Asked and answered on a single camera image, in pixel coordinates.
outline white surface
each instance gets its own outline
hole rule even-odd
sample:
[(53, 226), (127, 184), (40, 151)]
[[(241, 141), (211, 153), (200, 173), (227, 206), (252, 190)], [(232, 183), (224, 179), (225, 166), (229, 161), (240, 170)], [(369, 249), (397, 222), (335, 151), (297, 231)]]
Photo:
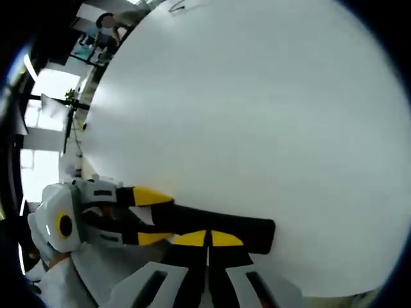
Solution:
[(170, 6), (103, 76), (87, 160), (182, 205), (274, 219), (254, 260), (304, 295), (380, 286), (408, 232), (411, 117), (377, 43), (330, 0)]

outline black circle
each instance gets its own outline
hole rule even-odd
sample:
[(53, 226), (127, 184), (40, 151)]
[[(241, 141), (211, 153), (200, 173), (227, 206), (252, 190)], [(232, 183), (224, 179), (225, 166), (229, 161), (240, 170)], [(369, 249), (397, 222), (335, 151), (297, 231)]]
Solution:
[(71, 218), (67, 215), (64, 215), (60, 219), (60, 232), (63, 236), (69, 237), (71, 232), (73, 231), (73, 224), (71, 222)]

